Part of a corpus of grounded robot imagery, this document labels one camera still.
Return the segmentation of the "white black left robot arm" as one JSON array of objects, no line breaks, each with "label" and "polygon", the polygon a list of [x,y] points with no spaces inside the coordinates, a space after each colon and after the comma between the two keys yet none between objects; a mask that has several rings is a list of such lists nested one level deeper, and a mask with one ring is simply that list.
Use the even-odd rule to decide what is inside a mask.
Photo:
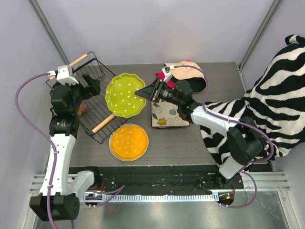
[{"label": "white black left robot arm", "polygon": [[71,153],[76,143],[80,119],[78,111],[83,100],[100,94],[100,81],[83,74],[87,83],[68,85],[56,83],[51,91],[52,118],[49,125],[52,142],[45,180],[30,208],[42,221],[75,220],[80,199],[85,192],[97,190],[102,178],[96,167],[85,167],[68,182]]}]

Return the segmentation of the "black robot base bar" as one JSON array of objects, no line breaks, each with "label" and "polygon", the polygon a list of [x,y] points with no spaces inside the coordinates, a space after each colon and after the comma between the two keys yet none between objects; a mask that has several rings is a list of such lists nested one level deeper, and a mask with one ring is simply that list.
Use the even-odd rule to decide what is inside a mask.
[{"label": "black robot base bar", "polygon": [[214,165],[91,167],[100,175],[95,187],[122,195],[206,195],[212,191],[244,188],[240,175],[226,180]]}]

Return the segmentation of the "cream flower square plate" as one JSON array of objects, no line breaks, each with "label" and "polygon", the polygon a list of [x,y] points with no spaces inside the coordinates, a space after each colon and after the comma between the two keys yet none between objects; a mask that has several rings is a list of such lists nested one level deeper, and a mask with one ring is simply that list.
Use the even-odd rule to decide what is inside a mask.
[{"label": "cream flower square plate", "polygon": [[190,123],[179,116],[177,109],[177,105],[166,101],[151,102],[151,126],[153,128],[189,127]]}]

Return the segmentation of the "green dotted round plate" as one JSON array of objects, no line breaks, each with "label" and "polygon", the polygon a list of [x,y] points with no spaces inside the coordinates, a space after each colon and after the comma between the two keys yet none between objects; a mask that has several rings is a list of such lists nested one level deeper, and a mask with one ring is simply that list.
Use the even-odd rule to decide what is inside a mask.
[{"label": "green dotted round plate", "polygon": [[145,87],[145,82],[136,74],[122,73],[108,84],[105,101],[108,110],[117,117],[130,118],[138,115],[146,106],[146,99],[136,91]]}]

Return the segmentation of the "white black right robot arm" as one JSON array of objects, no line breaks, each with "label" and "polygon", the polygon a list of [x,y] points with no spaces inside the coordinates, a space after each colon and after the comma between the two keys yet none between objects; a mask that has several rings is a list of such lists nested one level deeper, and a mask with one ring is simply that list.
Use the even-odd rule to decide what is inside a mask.
[{"label": "white black right robot arm", "polygon": [[263,132],[258,130],[251,118],[242,120],[216,113],[193,99],[193,91],[186,80],[178,81],[171,88],[157,78],[152,84],[136,90],[135,95],[151,102],[160,100],[178,107],[179,116],[189,123],[205,126],[226,137],[230,156],[220,166],[215,176],[216,185],[227,188],[238,172],[251,163],[264,150],[266,142]]}]

